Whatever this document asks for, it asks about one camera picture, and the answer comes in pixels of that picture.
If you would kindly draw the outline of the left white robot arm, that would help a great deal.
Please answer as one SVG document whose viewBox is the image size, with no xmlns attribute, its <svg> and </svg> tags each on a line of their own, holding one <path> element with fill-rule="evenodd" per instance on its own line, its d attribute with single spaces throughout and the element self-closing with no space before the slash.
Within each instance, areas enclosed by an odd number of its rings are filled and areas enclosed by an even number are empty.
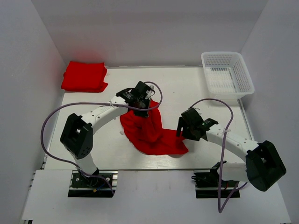
<svg viewBox="0 0 299 224">
<path fill-rule="evenodd" d="M 109 102 L 90 112 L 68 116 L 60 142 L 74 158 L 79 171 L 83 172 L 82 179 L 88 186 L 96 185 L 99 180 L 99 169 L 91 156 L 93 135 L 133 107 L 138 116 L 147 117 L 154 93 L 154 86 L 140 81 L 134 88 L 119 91 Z"/>
</svg>

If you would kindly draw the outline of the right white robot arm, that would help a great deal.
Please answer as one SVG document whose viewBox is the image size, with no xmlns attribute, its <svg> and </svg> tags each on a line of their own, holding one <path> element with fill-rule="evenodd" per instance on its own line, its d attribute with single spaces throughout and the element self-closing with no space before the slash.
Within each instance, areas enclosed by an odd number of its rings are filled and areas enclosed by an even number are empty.
<svg viewBox="0 0 299 224">
<path fill-rule="evenodd" d="M 176 135 L 187 140 L 204 139 L 224 147 L 242 160 L 242 163 L 224 161 L 214 165 L 210 174 L 216 186 L 227 181 L 249 182 L 265 192 L 286 174 L 286 167 L 271 142 L 256 142 L 225 130 L 214 119 L 204 120 L 195 108 L 181 114 Z"/>
</svg>

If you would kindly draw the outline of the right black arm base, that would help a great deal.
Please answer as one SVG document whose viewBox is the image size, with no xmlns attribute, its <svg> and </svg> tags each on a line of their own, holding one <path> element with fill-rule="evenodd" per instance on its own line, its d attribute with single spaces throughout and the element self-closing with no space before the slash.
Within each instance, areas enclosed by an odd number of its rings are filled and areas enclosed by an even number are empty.
<svg viewBox="0 0 299 224">
<path fill-rule="evenodd" d="M 216 163 L 211 169 L 196 171 L 191 176 L 195 185 L 197 199 L 217 199 L 220 162 Z M 229 196 L 237 181 L 221 181 L 221 198 Z"/>
</svg>

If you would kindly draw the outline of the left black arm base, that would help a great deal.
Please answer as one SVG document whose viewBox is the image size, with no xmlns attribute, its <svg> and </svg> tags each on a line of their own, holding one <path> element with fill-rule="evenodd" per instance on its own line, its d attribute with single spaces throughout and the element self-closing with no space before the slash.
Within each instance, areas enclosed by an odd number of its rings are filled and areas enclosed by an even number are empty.
<svg viewBox="0 0 299 224">
<path fill-rule="evenodd" d="M 78 171 L 71 175 L 69 198 L 112 198 L 116 191 L 117 172 L 99 172 L 102 178 L 86 177 Z"/>
</svg>

